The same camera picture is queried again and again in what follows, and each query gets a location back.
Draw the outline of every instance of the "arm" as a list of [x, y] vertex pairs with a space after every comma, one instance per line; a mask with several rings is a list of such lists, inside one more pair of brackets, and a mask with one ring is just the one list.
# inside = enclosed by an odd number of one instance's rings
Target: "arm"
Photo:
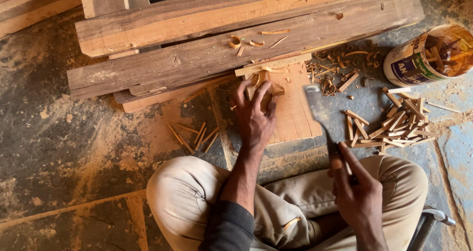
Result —
[[[330, 158], [329, 176], [335, 178], [335, 203], [340, 214], [353, 228], [359, 251], [387, 251], [381, 218], [383, 186], [371, 177], [345, 143], [340, 142], [339, 147], [343, 157]], [[355, 184], [350, 183], [342, 159], [346, 160], [356, 177]]]
[[247, 251], [253, 242], [254, 190], [264, 147], [276, 125], [276, 101], [274, 97], [269, 100], [264, 115], [261, 101], [271, 82], [262, 84], [252, 101], [245, 100], [243, 95], [249, 85], [250, 80], [240, 83], [231, 100], [232, 106], [236, 106], [242, 147], [209, 218], [200, 251]]

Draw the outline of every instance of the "hand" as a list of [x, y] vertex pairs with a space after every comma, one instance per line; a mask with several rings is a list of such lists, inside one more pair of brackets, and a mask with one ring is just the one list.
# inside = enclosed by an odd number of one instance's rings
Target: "hand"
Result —
[[[341, 217], [353, 228], [358, 250], [387, 250], [381, 218], [383, 186], [371, 177], [345, 143], [340, 142], [339, 147], [343, 157], [331, 158], [329, 176], [335, 178], [333, 194]], [[350, 184], [343, 158], [357, 180], [355, 184]]]
[[233, 93], [230, 104], [232, 107], [236, 106], [233, 111], [240, 127], [240, 137], [243, 145], [263, 151], [276, 126], [277, 97], [269, 99], [265, 115], [261, 112], [261, 101], [272, 82], [264, 82], [254, 92], [253, 100], [247, 101], [243, 92], [250, 85], [252, 85], [251, 80], [241, 82], [238, 89]]

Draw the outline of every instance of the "bucket label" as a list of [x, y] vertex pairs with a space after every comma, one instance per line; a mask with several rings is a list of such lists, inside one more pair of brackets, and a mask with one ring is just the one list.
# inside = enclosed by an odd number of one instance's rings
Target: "bucket label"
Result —
[[391, 70], [401, 82], [411, 86], [446, 79], [429, 71], [422, 60], [421, 53], [415, 53], [407, 58], [391, 63]]

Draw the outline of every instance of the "person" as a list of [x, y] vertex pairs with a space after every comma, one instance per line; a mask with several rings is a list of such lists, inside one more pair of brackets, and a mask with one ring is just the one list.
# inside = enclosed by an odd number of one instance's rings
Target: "person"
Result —
[[[276, 97], [260, 105], [270, 82], [251, 101], [244, 81], [231, 100], [242, 146], [230, 172], [195, 157], [163, 163], [146, 194], [174, 251], [359, 250], [405, 251], [427, 196], [417, 164], [393, 157], [358, 161], [339, 143], [331, 168], [256, 184], [276, 122]], [[346, 163], [356, 182], [350, 182]]]

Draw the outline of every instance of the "dark wood plank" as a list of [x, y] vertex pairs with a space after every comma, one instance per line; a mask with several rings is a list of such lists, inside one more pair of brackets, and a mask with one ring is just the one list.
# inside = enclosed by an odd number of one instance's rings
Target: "dark wood plank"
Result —
[[76, 23], [81, 50], [105, 56], [154, 44], [209, 33], [232, 24], [231, 30], [288, 18], [278, 14], [306, 8], [303, 15], [343, 0], [167, 0], [141, 10], [127, 10]]
[[[367, 0], [341, 5], [333, 10], [290, 18], [255, 26], [220, 36], [170, 46], [145, 54], [124, 57], [113, 61], [68, 71], [71, 95], [88, 98], [128, 89], [136, 84], [161, 81], [164, 87], [206, 78], [227, 69], [236, 69], [251, 60], [262, 60], [293, 51], [325, 49], [363, 37], [416, 23], [423, 19], [419, 0]], [[338, 20], [334, 11], [342, 11], [345, 18]], [[286, 40], [275, 48], [269, 47], [282, 35], [264, 35], [261, 31], [290, 29]], [[245, 38], [245, 52], [228, 46], [230, 35]], [[268, 44], [252, 47], [253, 40]]]

